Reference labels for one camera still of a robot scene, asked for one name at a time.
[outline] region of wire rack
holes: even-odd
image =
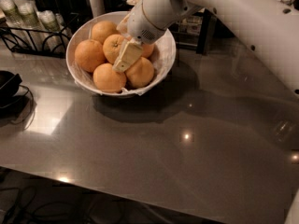
[[[0,36],[11,52],[65,58],[66,48],[71,39],[67,29],[76,25],[77,18],[77,13],[70,14],[69,22],[59,32],[8,27],[2,23],[0,24]],[[41,44],[36,43],[37,35],[43,37]],[[55,45],[50,47],[49,42],[53,39]]]

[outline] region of white container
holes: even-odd
[[[162,80],[164,80],[172,68],[176,58],[176,42],[169,30],[156,41],[155,49],[149,59],[152,61],[155,67],[155,76],[151,83],[144,88],[135,90],[123,89],[121,93],[106,93],[98,90],[93,84],[93,78],[91,74],[80,69],[75,63],[75,49],[79,42],[88,39],[90,37],[90,31],[92,27],[99,21],[113,21],[116,24],[127,15],[126,11],[111,12],[92,19],[82,25],[72,36],[67,50],[66,50],[66,63],[67,67],[77,83],[83,90],[92,94],[100,94],[106,96],[112,96],[117,98],[129,98],[134,95],[142,95],[145,92],[152,89]]]

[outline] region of floor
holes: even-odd
[[[0,168],[3,224],[217,224],[145,203]]]

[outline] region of table surface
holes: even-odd
[[[82,90],[65,59],[3,43],[0,57],[35,98],[26,121],[0,118],[0,166],[224,223],[294,218],[298,101],[237,40],[178,49],[168,77],[129,99]]]

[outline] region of white bowl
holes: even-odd
[[[116,24],[127,15],[126,11],[111,12],[94,18],[84,25],[82,25],[72,36],[66,50],[66,63],[68,70],[70,71],[75,82],[85,91],[89,91],[92,94],[100,94],[106,96],[113,96],[119,98],[128,98],[136,94],[142,95],[149,91],[152,87],[160,83],[167,73],[170,71],[176,58],[176,42],[169,30],[155,42],[155,49],[152,55],[149,57],[155,67],[155,76],[151,83],[144,88],[135,90],[122,89],[121,93],[107,93],[98,90],[93,84],[93,77],[91,74],[83,71],[75,63],[75,49],[79,42],[88,39],[90,37],[90,31],[92,27],[99,21],[113,21]]]

